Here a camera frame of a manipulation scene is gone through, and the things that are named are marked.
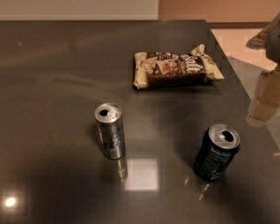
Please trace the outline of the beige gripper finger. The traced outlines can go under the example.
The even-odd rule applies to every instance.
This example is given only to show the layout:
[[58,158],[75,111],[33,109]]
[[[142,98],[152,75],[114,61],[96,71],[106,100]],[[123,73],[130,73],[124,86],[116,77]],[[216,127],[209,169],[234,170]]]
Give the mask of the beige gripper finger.
[[254,98],[248,107],[247,118],[264,122],[271,119],[277,110],[277,106],[263,103],[258,98]]
[[260,73],[255,95],[264,104],[280,107],[280,66]]

